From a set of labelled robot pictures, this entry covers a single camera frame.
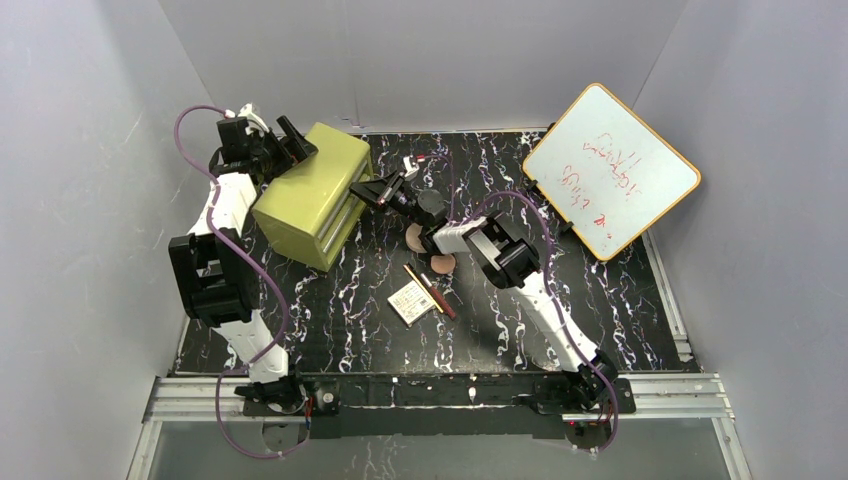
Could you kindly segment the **gold black makeup pencil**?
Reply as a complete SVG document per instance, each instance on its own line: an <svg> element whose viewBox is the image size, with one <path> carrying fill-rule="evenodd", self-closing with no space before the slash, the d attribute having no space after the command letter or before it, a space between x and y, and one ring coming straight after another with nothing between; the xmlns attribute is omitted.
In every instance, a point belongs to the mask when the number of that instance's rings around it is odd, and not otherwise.
<svg viewBox="0 0 848 480"><path fill-rule="evenodd" d="M440 314L444 315L445 311L444 311L443 307L436 301L435 297L432 295L432 293L427 289L427 287L421 281L421 278L415 273L412 266L410 264L406 263L406 264L403 265L403 268L408 273L408 275L411 277L413 282L421 289L421 291L424 293L425 297L435 306L436 310Z"/></svg>

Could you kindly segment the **large round pink compact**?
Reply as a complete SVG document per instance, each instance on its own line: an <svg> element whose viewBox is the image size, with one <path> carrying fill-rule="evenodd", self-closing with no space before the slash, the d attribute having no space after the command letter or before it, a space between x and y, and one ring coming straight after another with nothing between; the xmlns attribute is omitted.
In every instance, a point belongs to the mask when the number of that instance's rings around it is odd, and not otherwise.
<svg viewBox="0 0 848 480"><path fill-rule="evenodd" d="M417 223L411 223L405 231L405 242L408 249L418 254L427 252L420 238L421 232L422 227Z"/></svg>

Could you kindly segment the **white whiteboard orange frame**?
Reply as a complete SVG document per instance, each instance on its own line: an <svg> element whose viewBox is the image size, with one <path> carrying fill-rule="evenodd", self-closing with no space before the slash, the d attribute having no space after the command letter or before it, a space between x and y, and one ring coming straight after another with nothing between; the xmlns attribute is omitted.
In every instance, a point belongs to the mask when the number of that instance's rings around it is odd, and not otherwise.
<svg viewBox="0 0 848 480"><path fill-rule="evenodd" d="M700 171L604 85L588 85L522 170L601 261L700 184Z"/></svg>

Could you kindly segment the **white eyeshadow palette box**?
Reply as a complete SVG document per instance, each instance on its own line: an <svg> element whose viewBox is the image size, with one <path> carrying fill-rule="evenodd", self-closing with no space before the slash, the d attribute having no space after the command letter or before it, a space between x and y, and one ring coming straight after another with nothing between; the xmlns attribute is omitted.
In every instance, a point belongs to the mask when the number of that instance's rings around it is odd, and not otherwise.
<svg viewBox="0 0 848 480"><path fill-rule="evenodd" d="M407 327L435 308L413 281L390 295L388 303Z"/></svg>

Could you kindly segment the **small round pink compact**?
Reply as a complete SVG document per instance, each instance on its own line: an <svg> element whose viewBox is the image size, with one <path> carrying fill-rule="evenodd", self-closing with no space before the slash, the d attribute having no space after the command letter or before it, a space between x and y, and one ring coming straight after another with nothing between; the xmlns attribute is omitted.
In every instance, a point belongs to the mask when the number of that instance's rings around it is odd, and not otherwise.
<svg viewBox="0 0 848 480"><path fill-rule="evenodd" d="M456 258L454 255L433 255L430 257L430 267L438 275L452 274L456 269Z"/></svg>

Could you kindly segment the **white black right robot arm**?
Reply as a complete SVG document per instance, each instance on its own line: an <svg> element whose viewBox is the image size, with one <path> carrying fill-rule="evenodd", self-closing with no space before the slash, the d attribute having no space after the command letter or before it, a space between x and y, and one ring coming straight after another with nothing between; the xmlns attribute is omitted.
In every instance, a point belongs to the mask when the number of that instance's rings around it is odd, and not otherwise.
<svg viewBox="0 0 848 480"><path fill-rule="evenodd" d="M453 224L440 193L408 188L399 172L354 182L349 191L376 211L391 209L418 225L420 231L412 246L431 258L470 254L495 288L518 301L554 350L565 376L554 393L536 395L537 402L553 400L557 408L599 409L610 416L620 413L619 391L614 386L618 371L611 358L582 332L552 290L549 228L542 229L546 249L540 252L503 211L477 212Z"/></svg>

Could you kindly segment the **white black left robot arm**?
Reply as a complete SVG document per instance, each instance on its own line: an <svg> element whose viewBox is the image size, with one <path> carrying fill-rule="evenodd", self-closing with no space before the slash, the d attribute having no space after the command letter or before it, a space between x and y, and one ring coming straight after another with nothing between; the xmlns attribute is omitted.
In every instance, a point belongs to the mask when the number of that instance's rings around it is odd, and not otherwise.
<svg viewBox="0 0 848 480"><path fill-rule="evenodd" d="M286 117L276 133L251 105L223 110L217 122L221 145L208 165L189 163L209 180L209 195L198 220L174 237L168 254L184 310L228 344L249 378L236 393L284 415L309 405L300 373L291 368L260 308L261 282L276 295L277 283L245 250L244 224L259 188L309 159L317 148Z"/></svg>

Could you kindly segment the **olive green drawer box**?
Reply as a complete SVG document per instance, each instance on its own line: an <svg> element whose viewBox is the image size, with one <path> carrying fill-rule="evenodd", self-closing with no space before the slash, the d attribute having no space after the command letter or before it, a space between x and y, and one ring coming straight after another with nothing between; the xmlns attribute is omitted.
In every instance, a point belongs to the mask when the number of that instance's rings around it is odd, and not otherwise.
<svg viewBox="0 0 848 480"><path fill-rule="evenodd" d="M371 149L320 122L305 139L317 152L274 179L252 213L276 253L327 272L365 209L350 186L372 178Z"/></svg>

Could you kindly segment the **aluminium frame rail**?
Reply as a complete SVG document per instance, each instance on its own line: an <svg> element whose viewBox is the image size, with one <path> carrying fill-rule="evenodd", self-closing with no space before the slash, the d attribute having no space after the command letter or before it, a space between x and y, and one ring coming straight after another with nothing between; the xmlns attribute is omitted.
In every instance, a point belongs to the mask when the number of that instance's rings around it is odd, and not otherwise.
<svg viewBox="0 0 848 480"><path fill-rule="evenodd" d="M406 326L388 296L406 283L397 221L364 221L321 274L253 251L294 312L303 376L337 412L272 416L217 380L234 364L221 340L186 328L173 372L154 384L133 479L743 479L748 476L720 377L693 362L658 259L637 243L592 258L572 234L553 259L557 291L630 384L604 451L595 413L548 416L527 397L553 377L555 354L517 302L472 262L439 280L458 311Z"/></svg>

